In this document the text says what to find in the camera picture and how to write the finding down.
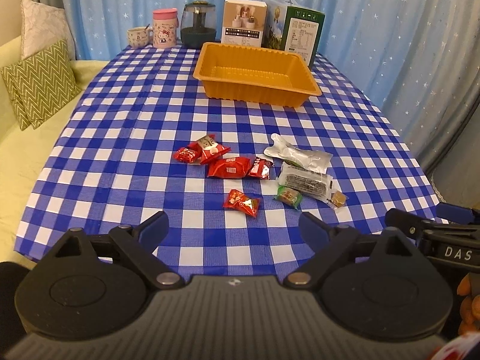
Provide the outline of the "right hand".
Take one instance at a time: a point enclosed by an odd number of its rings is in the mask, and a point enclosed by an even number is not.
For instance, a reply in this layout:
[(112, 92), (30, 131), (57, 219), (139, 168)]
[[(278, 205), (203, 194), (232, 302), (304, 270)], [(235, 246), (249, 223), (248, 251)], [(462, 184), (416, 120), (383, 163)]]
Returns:
[(470, 276), (466, 275), (459, 283), (456, 293), (463, 297), (460, 304), (461, 322), (458, 334), (464, 335), (468, 332), (478, 332), (480, 322), (480, 297), (472, 296)]

